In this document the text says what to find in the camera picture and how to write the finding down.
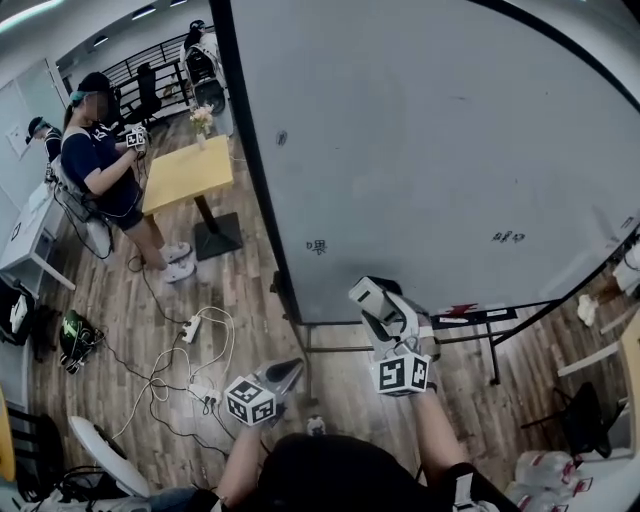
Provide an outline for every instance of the cube with fiducial marker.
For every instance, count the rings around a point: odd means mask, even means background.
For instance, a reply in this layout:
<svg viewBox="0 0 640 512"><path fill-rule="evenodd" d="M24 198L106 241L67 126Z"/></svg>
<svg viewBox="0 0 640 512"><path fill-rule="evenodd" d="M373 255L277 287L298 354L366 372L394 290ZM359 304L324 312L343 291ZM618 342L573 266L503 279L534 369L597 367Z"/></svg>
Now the cube with fiducial marker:
<svg viewBox="0 0 640 512"><path fill-rule="evenodd" d="M245 425L257 425L276 415L276 397L256 383L238 377L224 392L227 411Z"/></svg>
<svg viewBox="0 0 640 512"><path fill-rule="evenodd" d="M427 389L429 356L405 354L375 361L371 377L376 391L387 396L405 396Z"/></svg>

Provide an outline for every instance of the shoe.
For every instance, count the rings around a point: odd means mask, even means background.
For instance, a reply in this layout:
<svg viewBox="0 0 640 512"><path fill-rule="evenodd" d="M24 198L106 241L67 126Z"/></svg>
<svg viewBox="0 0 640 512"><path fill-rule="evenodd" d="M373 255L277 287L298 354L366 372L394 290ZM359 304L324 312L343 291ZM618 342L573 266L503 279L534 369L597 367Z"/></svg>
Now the shoe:
<svg viewBox="0 0 640 512"><path fill-rule="evenodd" d="M327 429L324 426L322 416L311 416L307 420L307 434L311 437L320 437L327 435Z"/></svg>
<svg viewBox="0 0 640 512"><path fill-rule="evenodd" d="M192 261L181 261L180 263L169 263L162 271L162 278L165 283L175 283L186 279L193 274L196 266Z"/></svg>
<svg viewBox="0 0 640 512"><path fill-rule="evenodd" d="M184 258L191 252L191 246L187 242L178 242L175 245L165 245L160 249L160 254L167 263L173 263Z"/></svg>
<svg viewBox="0 0 640 512"><path fill-rule="evenodd" d="M596 309L598 309L598 301L592 299L588 295L580 295L578 299L578 318L584 322L584 325L591 327L596 319Z"/></svg>

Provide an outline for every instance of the bouquet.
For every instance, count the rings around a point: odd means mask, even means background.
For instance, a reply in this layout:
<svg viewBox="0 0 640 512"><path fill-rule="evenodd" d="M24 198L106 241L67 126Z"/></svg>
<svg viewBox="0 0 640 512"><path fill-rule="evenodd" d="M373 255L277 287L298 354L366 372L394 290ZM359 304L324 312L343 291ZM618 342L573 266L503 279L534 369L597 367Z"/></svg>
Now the bouquet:
<svg viewBox="0 0 640 512"><path fill-rule="evenodd" d="M196 130L196 133L209 133L209 128L213 124L212 111L213 107L206 104L193 111L189 119L191 120L191 124L193 124L193 128Z"/></svg>

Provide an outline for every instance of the ceiling light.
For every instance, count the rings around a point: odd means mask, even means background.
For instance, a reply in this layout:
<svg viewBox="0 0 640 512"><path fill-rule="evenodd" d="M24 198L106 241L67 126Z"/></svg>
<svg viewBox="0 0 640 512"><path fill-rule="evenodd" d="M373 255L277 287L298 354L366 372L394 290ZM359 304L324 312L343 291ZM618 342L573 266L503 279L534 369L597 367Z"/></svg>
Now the ceiling light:
<svg viewBox="0 0 640 512"><path fill-rule="evenodd" d="M47 0L46 2L42 2L41 4L34 5L33 7L29 7L24 11L19 12L18 14L14 14L10 16L4 21L0 22L0 33L5 30L10 29L11 27L16 26L18 23L23 22L24 20L35 16L36 14L40 14L41 12L47 11L53 7L60 5L64 0Z"/></svg>
<svg viewBox="0 0 640 512"><path fill-rule="evenodd" d="M98 46L108 40L109 38L107 36L98 36L96 40L93 42L93 46Z"/></svg>
<svg viewBox="0 0 640 512"><path fill-rule="evenodd" d="M136 12L134 12L131 16L131 19L138 20L143 16L146 16L147 14L151 14L152 12L156 12L156 8L153 5L147 5L146 7L138 9Z"/></svg>

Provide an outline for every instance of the whiteboard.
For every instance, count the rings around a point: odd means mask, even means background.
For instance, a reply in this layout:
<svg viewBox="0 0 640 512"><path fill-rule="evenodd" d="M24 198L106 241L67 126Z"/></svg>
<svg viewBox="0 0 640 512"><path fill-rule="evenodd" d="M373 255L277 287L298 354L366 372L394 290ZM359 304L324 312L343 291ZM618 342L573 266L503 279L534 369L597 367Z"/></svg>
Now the whiteboard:
<svg viewBox="0 0 640 512"><path fill-rule="evenodd" d="M560 299L637 225L638 110L536 27L467 0L231 5L297 320L358 321L363 275L431 313Z"/></svg>

